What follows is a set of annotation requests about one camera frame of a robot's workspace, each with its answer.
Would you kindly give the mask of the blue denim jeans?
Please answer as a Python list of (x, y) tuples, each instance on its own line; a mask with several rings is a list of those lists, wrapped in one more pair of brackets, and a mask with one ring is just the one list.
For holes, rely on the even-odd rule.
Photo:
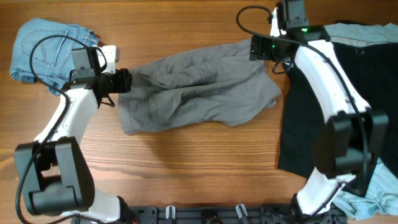
[[(99, 38), (92, 30), (77, 24), (61, 24), (43, 19), (32, 19), (18, 31), (13, 46), (10, 67), (15, 80), (34, 83), (37, 75), (44, 82), (61, 89), (70, 79), (73, 70), (72, 50), (81, 45), (75, 40), (92, 47)], [(32, 74), (29, 57), (35, 75)]]

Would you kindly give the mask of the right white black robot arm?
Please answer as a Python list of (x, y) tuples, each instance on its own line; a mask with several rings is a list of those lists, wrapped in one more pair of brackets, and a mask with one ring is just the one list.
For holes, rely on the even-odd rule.
[(288, 63), (305, 75), (323, 113), (325, 127), (313, 147), (314, 170), (294, 195), (291, 223), (322, 222), (332, 200), (351, 181), (364, 195), (388, 127), (341, 67), (323, 26), (311, 26), (303, 1), (280, 1), (269, 13), (269, 35), (252, 33), (250, 59)]

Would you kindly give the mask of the grey cotton shorts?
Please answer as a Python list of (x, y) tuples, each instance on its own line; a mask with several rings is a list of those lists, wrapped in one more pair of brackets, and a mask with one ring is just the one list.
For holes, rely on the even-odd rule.
[(130, 69), (119, 95), (125, 134), (218, 121), (237, 126), (275, 105), (281, 94), (262, 61), (249, 60), (249, 39), (189, 50)]

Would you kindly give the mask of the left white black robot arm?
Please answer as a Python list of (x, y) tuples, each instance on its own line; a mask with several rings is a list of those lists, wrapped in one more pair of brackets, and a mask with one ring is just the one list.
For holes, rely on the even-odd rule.
[(62, 89), (60, 104), (33, 142), (14, 151), (19, 173), (16, 210), (21, 203), (31, 215), (59, 216), (75, 222), (138, 223), (123, 198), (96, 190), (80, 149), (85, 129), (100, 104), (112, 93), (126, 93), (131, 74), (116, 69), (114, 45), (72, 51), (76, 78)]

